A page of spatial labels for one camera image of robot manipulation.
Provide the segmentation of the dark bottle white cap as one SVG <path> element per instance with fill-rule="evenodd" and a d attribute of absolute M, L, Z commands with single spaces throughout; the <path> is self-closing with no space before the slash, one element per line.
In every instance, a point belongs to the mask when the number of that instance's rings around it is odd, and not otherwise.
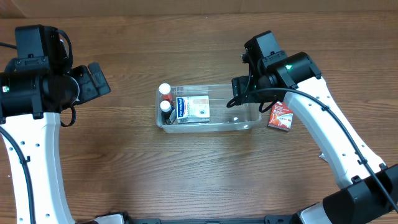
<path fill-rule="evenodd" d="M 160 103 L 161 115 L 166 125 L 173 124 L 177 118 L 176 110 L 167 100 Z"/>

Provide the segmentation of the blue Vicks VapoDrops box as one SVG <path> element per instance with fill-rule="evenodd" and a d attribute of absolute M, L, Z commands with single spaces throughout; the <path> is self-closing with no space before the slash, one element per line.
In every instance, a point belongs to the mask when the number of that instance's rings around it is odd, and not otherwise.
<path fill-rule="evenodd" d="M 322 160 L 324 160 L 325 162 L 327 162 L 324 153 L 320 153 L 318 156 L 319 156 L 320 159 L 322 159 Z"/>

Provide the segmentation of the red medicine box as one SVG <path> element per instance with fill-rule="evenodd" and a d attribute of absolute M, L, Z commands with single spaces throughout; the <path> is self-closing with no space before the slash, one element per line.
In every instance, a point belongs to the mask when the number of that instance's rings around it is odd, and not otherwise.
<path fill-rule="evenodd" d="M 268 127 L 289 131 L 294 113 L 284 102 L 277 101 L 271 108 Z"/>

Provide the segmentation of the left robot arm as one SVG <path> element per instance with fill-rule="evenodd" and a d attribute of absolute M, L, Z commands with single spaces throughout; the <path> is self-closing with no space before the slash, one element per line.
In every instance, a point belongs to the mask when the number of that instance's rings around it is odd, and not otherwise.
<path fill-rule="evenodd" d="M 111 89 L 98 63 L 73 66 L 64 31 L 22 26 L 15 36 L 17 57 L 1 74 L 1 136 L 17 222 L 73 223 L 60 165 L 60 115 Z"/>

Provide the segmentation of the white plaster box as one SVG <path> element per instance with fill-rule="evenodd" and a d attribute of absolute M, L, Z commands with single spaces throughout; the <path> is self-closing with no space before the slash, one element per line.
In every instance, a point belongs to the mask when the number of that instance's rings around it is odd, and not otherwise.
<path fill-rule="evenodd" d="M 183 96 L 176 98 L 177 123 L 207 123 L 210 121 L 209 96 Z"/>

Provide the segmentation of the orange pill bottle white cap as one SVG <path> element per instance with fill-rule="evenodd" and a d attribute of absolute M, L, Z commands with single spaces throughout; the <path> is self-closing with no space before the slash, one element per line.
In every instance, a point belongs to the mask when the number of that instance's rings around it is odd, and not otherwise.
<path fill-rule="evenodd" d="M 172 99 L 172 88 L 168 83 L 160 84 L 158 91 L 160 93 L 160 99 L 162 101 L 168 101 L 171 105 L 174 104 Z"/>

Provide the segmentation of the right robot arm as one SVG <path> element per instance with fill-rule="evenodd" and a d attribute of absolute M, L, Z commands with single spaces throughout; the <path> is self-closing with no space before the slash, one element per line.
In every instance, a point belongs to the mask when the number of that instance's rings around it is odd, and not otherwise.
<path fill-rule="evenodd" d="M 314 138 L 339 190 L 285 223 L 369 223 L 397 210 L 397 167 L 387 166 L 359 137 L 335 103 L 320 69 L 305 52 L 287 55 L 273 33 L 244 45 L 249 73 L 232 81 L 228 107 L 256 103 L 265 112 L 283 102 Z"/>

